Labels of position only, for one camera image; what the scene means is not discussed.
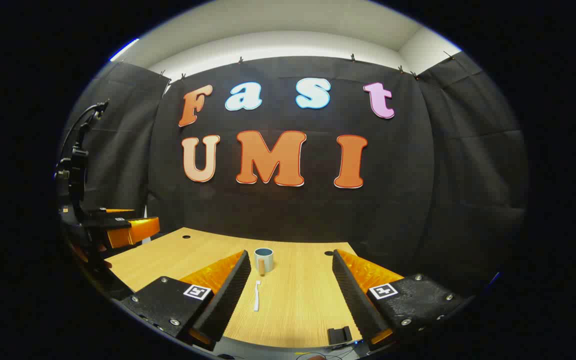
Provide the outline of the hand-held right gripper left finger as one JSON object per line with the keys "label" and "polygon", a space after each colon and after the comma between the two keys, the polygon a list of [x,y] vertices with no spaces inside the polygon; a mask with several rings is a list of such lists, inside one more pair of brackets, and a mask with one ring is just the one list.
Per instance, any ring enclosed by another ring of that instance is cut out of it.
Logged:
{"label": "hand-held right gripper left finger", "polygon": [[226,331],[250,272],[249,253],[241,250],[181,279],[160,276],[120,302],[156,330],[212,351]]}

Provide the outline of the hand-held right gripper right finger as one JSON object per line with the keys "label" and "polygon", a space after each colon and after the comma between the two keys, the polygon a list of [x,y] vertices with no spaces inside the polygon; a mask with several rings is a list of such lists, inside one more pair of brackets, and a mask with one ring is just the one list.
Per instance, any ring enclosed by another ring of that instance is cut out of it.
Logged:
{"label": "hand-held right gripper right finger", "polygon": [[402,276],[341,249],[332,256],[334,278],[371,351],[418,343],[473,300],[423,273]]}

